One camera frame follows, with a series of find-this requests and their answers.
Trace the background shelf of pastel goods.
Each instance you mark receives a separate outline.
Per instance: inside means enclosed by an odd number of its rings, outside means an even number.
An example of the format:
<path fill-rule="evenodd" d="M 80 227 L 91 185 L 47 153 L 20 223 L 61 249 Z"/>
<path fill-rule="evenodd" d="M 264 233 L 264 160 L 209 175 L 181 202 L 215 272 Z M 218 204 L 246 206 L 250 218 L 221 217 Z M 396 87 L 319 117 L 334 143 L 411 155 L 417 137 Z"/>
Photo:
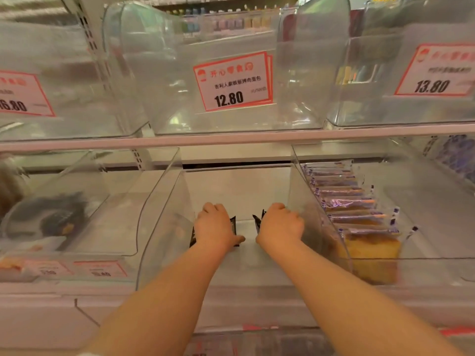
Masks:
<path fill-rule="evenodd" d="M 180 17 L 185 37 L 202 40 L 252 35 L 278 28 L 282 15 L 299 0 L 149 0 L 156 9 Z"/>

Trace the white shelf front rail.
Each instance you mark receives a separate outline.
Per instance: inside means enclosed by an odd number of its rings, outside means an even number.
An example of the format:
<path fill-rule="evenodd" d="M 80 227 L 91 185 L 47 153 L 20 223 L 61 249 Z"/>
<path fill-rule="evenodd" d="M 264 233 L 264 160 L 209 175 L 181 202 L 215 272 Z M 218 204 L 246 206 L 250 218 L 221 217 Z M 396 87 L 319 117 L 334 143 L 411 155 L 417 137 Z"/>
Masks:
<path fill-rule="evenodd" d="M 475 326 L 475 287 L 378 287 L 438 326 Z M 0 283 L 0 349 L 77 350 L 134 292 L 133 282 Z M 293 287 L 212 287 L 199 331 L 316 325 Z"/>

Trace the person's left forearm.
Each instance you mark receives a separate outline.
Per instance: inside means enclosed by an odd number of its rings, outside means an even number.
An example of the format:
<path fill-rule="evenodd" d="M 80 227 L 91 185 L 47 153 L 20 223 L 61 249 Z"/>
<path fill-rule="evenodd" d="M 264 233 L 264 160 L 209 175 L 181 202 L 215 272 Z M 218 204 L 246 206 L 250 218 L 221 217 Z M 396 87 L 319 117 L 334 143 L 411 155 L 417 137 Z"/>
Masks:
<path fill-rule="evenodd" d="M 111 314 L 78 356 L 183 356 L 227 253 L 189 248 Z"/>

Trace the row of clear cake packets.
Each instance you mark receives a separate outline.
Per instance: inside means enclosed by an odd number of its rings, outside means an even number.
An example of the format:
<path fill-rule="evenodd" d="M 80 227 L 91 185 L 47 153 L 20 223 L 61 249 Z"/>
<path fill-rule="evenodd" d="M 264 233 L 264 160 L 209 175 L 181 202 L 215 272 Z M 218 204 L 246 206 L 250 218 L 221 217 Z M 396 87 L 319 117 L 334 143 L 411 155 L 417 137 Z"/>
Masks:
<path fill-rule="evenodd" d="M 403 246 L 419 232 L 400 222 L 401 208 L 383 203 L 353 159 L 300 163 L 323 210 L 323 226 L 335 238 L 335 254 L 371 285 L 395 285 Z"/>

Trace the dark snack packets heap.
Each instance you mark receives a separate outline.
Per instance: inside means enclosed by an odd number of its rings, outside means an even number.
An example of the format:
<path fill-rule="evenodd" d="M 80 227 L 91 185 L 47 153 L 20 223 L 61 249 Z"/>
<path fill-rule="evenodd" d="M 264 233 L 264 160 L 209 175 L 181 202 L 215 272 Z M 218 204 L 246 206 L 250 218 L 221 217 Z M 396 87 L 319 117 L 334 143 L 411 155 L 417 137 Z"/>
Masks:
<path fill-rule="evenodd" d="M 58 251 L 82 231 L 88 220 L 83 192 L 28 197 L 0 223 L 1 251 Z"/>

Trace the pale pink shelf board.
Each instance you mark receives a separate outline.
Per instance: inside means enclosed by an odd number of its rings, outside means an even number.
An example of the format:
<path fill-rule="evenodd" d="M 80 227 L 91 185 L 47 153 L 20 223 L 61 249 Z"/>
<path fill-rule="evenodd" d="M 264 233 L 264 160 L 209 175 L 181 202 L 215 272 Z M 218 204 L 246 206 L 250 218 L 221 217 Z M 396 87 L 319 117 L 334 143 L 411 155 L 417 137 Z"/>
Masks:
<path fill-rule="evenodd" d="M 82 149 L 137 149 L 157 147 L 187 147 L 252 143 L 300 143 L 331 139 L 454 135 L 475 133 L 475 122 L 455 124 L 420 124 L 390 127 L 303 130 L 225 132 L 213 134 L 164 135 L 142 138 L 85 138 L 0 142 L 0 153 Z"/>

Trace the person's right hand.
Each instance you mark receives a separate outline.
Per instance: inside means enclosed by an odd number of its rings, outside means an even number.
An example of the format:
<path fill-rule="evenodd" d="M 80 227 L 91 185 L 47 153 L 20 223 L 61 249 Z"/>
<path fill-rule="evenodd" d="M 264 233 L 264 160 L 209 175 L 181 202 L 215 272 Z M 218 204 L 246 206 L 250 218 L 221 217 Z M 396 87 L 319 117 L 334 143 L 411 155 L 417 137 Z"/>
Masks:
<path fill-rule="evenodd" d="M 301 240 L 305 222 L 298 215 L 297 219 L 262 219 L 260 232 L 256 237 L 257 244 L 268 254 L 275 247 L 292 245 Z"/>

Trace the red-framed white price tag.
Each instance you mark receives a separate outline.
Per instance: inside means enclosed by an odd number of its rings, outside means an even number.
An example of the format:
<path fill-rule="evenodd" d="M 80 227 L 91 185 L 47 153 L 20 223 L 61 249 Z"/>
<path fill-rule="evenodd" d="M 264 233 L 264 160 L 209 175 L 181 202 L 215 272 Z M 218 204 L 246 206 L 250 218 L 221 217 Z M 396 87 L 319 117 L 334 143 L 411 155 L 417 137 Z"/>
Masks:
<path fill-rule="evenodd" d="M 274 102 L 274 58 L 267 51 L 193 66 L 205 112 Z"/>
<path fill-rule="evenodd" d="M 395 89 L 395 96 L 467 97 L 475 88 L 475 43 L 423 43 Z"/>
<path fill-rule="evenodd" d="M 56 113 L 34 73 L 0 70 L 0 113 L 55 118 Z"/>

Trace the clear plastic display bin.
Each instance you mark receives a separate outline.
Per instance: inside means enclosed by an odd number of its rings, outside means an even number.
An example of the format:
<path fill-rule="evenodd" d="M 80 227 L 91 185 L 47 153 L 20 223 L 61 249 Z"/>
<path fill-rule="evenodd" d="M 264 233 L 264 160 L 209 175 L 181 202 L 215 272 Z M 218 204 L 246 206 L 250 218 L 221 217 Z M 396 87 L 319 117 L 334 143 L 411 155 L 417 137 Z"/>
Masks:
<path fill-rule="evenodd" d="M 311 191 L 298 165 L 221 167 L 169 172 L 174 181 L 147 241 L 136 288 L 150 282 L 190 247 L 193 223 L 206 202 L 225 206 L 236 220 L 236 234 L 246 240 L 225 256 L 212 287 L 258 288 L 289 286 L 283 271 L 255 242 L 254 215 L 261 218 L 272 203 L 284 203 L 305 221 L 303 242 L 321 256 L 350 269 L 347 251 L 337 255 L 341 239 Z"/>
<path fill-rule="evenodd" d="M 0 155 L 0 223 L 28 197 L 83 192 L 88 220 L 58 251 L 1 251 L 26 260 L 132 256 L 160 214 L 169 172 L 181 169 L 179 148 L 40 151 Z"/>
<path fill-rule="evenodd" d="M 0 113 L 0 142 L 116 137 L 112 99 L 101 88 L 77 20 L 0 20 L 0 70 L 34 73 L 55 118 Z"/>
<path fill-rule="evenodd" d="M 403 246 L 395 285 L 475 287 L 475 187 L 399 139 L 292 146 L 292 162 L 353 159 L 400 222 L 419 232 Z"/>
<path fill-rule="evenodd" d="M 475 120 L 475 88 L 467 97 L 394 95 L 420 44 L 475 43 L 475 0 L 372 0 L 358 16 L 326 114 L 331 125 Z"/>
<path fill-rule="evenodd" d="M 349 0 L 299 0 L 278 28 L 202 40 L 185 37 L 180 17 L 137 0 L 110 6 L 106 49 L 121 55 L 155 135 L 313 130 L 324 126 L 349 41 Z M 193 66 L 267 51 L 274 102 L 205 112 Z"/>

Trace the purple patterned packets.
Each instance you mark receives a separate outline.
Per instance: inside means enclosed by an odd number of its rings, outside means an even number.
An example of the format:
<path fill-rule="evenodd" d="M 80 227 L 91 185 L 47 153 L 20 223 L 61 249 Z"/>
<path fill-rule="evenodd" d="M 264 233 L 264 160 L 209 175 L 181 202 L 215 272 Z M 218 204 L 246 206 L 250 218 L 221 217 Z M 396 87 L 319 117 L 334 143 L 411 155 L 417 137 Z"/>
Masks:
<path fill-rule="evenodd" d="M 434 159 L 475 185 L 475 134 L 443 137 L 437 144 Z"/>

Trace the person's left hand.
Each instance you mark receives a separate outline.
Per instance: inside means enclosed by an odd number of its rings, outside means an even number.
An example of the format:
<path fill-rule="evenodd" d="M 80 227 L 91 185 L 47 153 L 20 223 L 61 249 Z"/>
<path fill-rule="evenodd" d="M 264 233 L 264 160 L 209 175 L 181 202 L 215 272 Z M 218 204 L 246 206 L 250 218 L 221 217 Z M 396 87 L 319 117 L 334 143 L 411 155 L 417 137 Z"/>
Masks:
<path fill-rule="evenodd" d="M 232 223 L 225 207 L 207 202 L 194 222 L 195 245 L 211 251 L 229 252 L 246 238 L 233 232 Z"/>

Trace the small pink price tag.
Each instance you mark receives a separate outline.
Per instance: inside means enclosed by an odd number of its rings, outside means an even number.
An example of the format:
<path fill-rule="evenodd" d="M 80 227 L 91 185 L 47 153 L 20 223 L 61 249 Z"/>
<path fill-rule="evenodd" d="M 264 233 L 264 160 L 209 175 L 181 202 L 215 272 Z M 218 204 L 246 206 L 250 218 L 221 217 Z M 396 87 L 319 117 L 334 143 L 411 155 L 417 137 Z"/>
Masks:
<path fill-rule="evenodd" d="M 77 261 L 73 265 L 82 276 L 109 279 L 128 277 L 127 271 L 118 261 Z"/>
<path fill-rule="evenodd" d="M 60 261 L 26 260 L 24 267 L 33 275 L 42 277 L 69 277 L 74 273 Z"/>

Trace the person's right forearm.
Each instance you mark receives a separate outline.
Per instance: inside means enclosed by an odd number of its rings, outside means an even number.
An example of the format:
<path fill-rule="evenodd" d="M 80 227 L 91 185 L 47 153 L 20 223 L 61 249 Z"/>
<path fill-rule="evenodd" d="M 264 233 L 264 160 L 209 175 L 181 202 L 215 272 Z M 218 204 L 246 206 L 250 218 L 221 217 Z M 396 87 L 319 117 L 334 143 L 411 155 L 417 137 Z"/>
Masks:
<path fill-rule="evenodd" d="M 433 326 L 296 239 L 259 245 L 282 268 L 339 356 L 464 356 Z"/>

